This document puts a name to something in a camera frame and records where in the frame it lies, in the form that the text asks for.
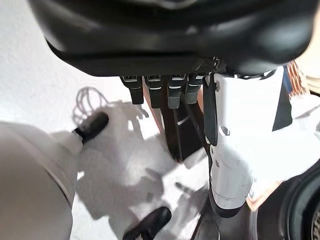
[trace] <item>gray cylindrical part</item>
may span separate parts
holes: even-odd
[[[76,178],[75,159],[49,135],[0,123],[0,239],[68,240]]]

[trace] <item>black pad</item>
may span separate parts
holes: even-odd
[[[318,7],[318,0],[199,0],[179,10],[129,0],[29,2],[53,52],[94,76],[188,74],[215,56],[237,73],[261,74],[304,52]]]

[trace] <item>black robotic finger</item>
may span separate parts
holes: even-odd
[[[170,221],[171,211],[163,206],[146,216],[135,228],[128,231],[123,240],[153,240],[158,232]]]

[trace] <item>white floor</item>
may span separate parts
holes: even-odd
[[[204,151],[175,163],[148,105],[130,101],[117,77],[92,77],[54,56],[26,0],[0,0],[0,120],[52,133],[98,108],[110,117],[79,158],[72,240],[120,240],[159,206],[173,216],[157,239],[193,233],[207,197]]]

